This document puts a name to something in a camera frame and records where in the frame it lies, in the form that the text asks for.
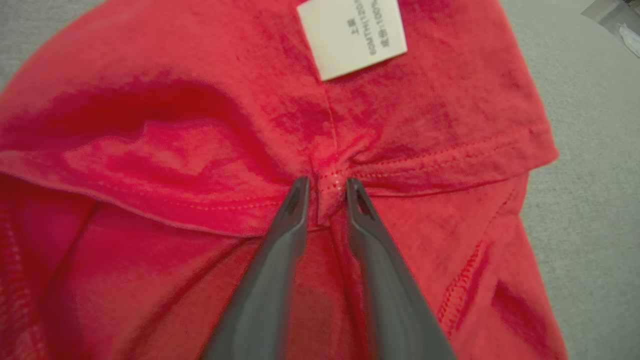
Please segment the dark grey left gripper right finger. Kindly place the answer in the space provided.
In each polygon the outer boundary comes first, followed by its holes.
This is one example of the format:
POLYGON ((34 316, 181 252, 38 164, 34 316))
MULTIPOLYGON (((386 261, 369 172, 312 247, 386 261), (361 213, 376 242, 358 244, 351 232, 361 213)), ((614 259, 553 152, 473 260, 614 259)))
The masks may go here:
POLYGON ((346 180, 349 246, 358 260, 371 360, 456 355, 360 180, 346 180))

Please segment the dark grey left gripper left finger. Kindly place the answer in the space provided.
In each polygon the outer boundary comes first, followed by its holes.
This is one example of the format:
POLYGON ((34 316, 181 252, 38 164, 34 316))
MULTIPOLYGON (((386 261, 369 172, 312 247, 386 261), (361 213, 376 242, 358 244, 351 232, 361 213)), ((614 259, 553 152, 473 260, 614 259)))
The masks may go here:
POLYGON ((282 360, 295 270, 304 253, 308 177, 286 194, 203 349, 202 360, 282 360))

